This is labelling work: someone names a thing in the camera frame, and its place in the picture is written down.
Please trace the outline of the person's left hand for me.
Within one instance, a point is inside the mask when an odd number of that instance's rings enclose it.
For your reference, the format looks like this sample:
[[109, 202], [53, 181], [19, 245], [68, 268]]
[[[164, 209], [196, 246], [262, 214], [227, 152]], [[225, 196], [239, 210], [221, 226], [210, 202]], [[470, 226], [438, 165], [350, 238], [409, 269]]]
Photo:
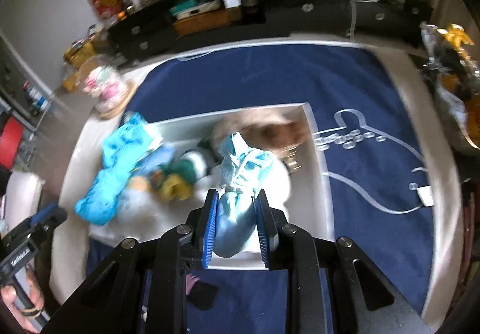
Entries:
[[1, 288], [1, 299], [26, 333], [39, 333], [41, 328], [34, 316], [41, 315], [45, 306], [45, 298], [32, 268], [28, 267], [25, 270], [24, 280], [26, 280], [29, 303], [32, 306], [28, 306], [28, 303], [19, 299], [14, 285], [6, 285]]

